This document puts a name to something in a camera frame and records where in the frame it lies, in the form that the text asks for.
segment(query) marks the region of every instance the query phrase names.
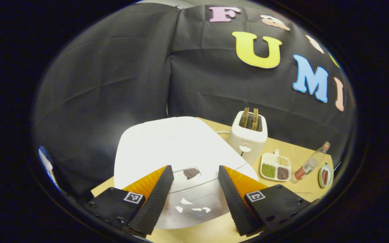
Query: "bottle cap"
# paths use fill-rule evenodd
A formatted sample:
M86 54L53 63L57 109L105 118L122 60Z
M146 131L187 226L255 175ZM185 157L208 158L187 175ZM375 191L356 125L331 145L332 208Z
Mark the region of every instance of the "bottle cap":
M329 143L329 142L325 142L325 143L324 143L324 148L325 148L325 150L328 150L329 147L330 147L330 143Z

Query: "small plate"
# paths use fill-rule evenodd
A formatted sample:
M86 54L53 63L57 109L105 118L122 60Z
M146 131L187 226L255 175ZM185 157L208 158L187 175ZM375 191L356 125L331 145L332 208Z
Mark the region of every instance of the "small plate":
M263 164L274 167L274 177L267 177L264 174L262 174L262 165ZM285 180L281 180L281 179L277 178L279 168L281 168L280 170L282 170L282 169L288 170L288 177ZM281 181L281 182L288 181L290 179L290 176L291 176L290 161L288 158L279 155L278 149L275 150L274 154L264 153L262 155L262 158L261 158L261 166L259 168L259 172L266 179L276 180L276 181Z
M326 173L326 183L324 183L324 177L323 177L323 173ZM324 166L322 166L322 168L319 170L319 185L324 188L326 186L329 185L329 183L331 182L332 180L332 174L333 174L333 171L331 169L331 167L327 164L325 164Z

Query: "brown beans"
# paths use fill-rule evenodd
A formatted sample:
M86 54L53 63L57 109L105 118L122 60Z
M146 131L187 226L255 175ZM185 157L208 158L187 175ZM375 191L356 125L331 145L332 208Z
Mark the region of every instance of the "brown beans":
M278 167L277 168L277 179L286 180L289 177L289 170L286 168Z

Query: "white divided dish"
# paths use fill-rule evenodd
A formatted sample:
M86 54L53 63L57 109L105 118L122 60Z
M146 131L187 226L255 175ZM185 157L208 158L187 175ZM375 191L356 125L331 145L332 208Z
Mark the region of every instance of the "white divided dish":
M261 165L259 166L259 172L260 174L266 178L266 179L270 179L270 180L276 180L276 181L282 181L282 182L285 182L285 181L288 181L290 179L290 176L291 176L291 166L290 166L290 161L288 158L286 157L283 157L281 155L279 155L278 153L278 149L275 150L274 154L271 154L271 153L264 153L262 155L262 158L261 158ZM279 161L282 161L281 163L287 163L288 166L286 165L280 165L279 164ZM267 177L265 176L263 173L262 173L262 165L265 164L265 165L269 165L269 166L273 166L275 168L274 170L274 177ZM284 180L282 179L279 179L278 178L278 168L284 168L284 169L287 169L288 170L288 177Z
M258 181L254 169L206 123L195 117L171 117L138 124L121 136L114 184L123 189L151 172L171 165L174 180L155 226L178 229L229 212L218 181L219 165ZM199 171L187 179L184 170Z

